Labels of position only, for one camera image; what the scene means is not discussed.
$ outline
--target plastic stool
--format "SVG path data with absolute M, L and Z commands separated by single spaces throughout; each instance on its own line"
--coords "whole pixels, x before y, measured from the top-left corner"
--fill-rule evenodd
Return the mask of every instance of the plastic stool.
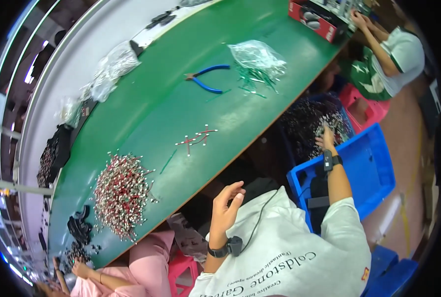
M 349 108 L 351 107 L 357 99 L 362 98 L 368 105 L 365 114 L 366 114 L 366 122 L 363 124 L 359 124 L 359 122 L 351 115 L 349 112 Z M 353 84 L 347 84 L 347 86 L 342 89 L 341 94 L 339 95 L 339 99 L 342 102 L 342 105 L 346 109 L 346 113 L 349 117 L 350 123 L 354 128 L 356 134 L 359 134 L 366 128 L 369 128 L 374 123 L 380 122 L 389 112 L 390 108 L 390 100 L 387 101 L 374 101 L 364 98 L 361 95 L 359 90 L 354 87 Z
M 178 277 L 182 275 L 186 269 L 190 269 L 192 284 L 190 286 L 176 284 L 176 279 L 178 279 Z M 176 258 L 169 263 L 168 280 L 171 289 L 171 296 L 187 297 L 192 288 L 194 288 L 194 283 L 196 282 L 198 276 L 199 272 L 197 269 L 197 262 L 194 261 L 193 257 L 184 256 L 179 250 L 176 253 Z M 178 294 L 178 288 L 182 289 L 180 294 Z

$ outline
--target cardboard box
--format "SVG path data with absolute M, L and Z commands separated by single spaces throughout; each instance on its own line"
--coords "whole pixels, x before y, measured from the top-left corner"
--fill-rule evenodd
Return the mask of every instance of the cardboard box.
M 321 35 L 330 43 L 340 42 L 348 25 L 332 12 L 308 0 L 290 0 L 288 15 Z

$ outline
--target wire cutter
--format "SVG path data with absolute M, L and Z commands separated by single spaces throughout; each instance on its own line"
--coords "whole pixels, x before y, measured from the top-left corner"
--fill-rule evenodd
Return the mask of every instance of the wire cutter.
M 209 68 L 206 68 L 204 70 L 199 71 L 198 73 L 187 73 L 185 74 L 186 80 L 194 80 L 199 86 L 201 86 L 204 90 L 209 91 L 209 92 L 213 92 L 213 93 L 218 93 L 221 94 L 222 90 L 218 90 L 218 89 L 213 89 L 211 87 L 206 86 L 205 84 L 201 83 L 200 80 L 197 79 L 197 77 L 203 73 L 209 72 L 211 70 L 215 70 L 215 69 L 230 69 L 230 65 L 227 64 L 221 64 L 221 65 L 215 65 L 215 66 L 211 66 Z

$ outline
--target blue plastic crate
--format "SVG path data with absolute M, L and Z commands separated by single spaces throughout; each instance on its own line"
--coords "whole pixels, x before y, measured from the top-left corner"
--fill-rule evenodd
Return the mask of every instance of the blue plastic crate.
M 378 123 L 362 131 L 336 147 L 341 155 L 344 169 L 352 188 L 352 197 L 360 219 L 367 217 L 395 188 L 395 174 L 384 134 Z M 306 199 L 311 198 L 310 186 L 315 176 L 314 168 L 323 163 L 323 156 L 316 157 L 290 170 L 286 175 L 297 205 L 307 210 Z M 307 177 L 300 186 L 299 174 L 304 171 Z M 306 222 L 312 231 L 309 211 Z
M 316 102 L 329 101 L 329 102 L 335 104 L 337 109 L 341 110 L 342 119 L 344 121 L 343 123 L 345 126 L 348 127 L 348 129 L 350 131 L 347 134 L 348 138 L 351 139 L 356 135 L 356 133 L 354 132 L 354 128 L 352 127 L 352 124 L 350 123 L 349 116 L 347 115 L 346 110 L 342 106 L 342 103 L 339 100 L 339 98 L 337 97 L 337 94 L 335 92 L 331 92 L 330 94 L 323 93 L 323 94 L 319 94 L 319 95 L 315 95 L 315 96 L 311 96 L 311 97 L 299 98 L 290 106 L 290 108 L 299 104 L 299 102 L 301 100 L 310 100 L 310 101 L 316 101 Z M 278 123 L 279 129 L 280 129 L 281 136 L 283 138 L 283 142 L 285 143 L 285 146 L 286 146 L 288 159 L 289 159 L 289 163 L 288 163 L 289 169 L 294 168 L 298 164 L 296 164 L 296 162 L 295 162 L 295 156 L 293 155 L 293 150 L 291 148 L 291 144 L 288 141 L 288 138 L 286 137 L 286 134 L 283 130 L 283 127 L 281 126 L 279 121 L 277 123 Z

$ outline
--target smartwatch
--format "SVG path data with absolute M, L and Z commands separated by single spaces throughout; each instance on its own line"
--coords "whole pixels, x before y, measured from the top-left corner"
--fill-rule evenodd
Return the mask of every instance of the smartwatch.
M 242 239 L 239 236 L 231 237 L 227 240 L 227 243 L 222 248 L 211 249 L 207 244 L 207 251 L 214 258 L 223 258 L 227 254 L 232 254 L 234 257 L 240 255 L 242 249 Z
M 330 150 L 324 151 L 324 171 L 331 171 L 332 168 L 337 165 L 342 165 L 342 158 L 339 155 L 332 156 L 332 152 Z

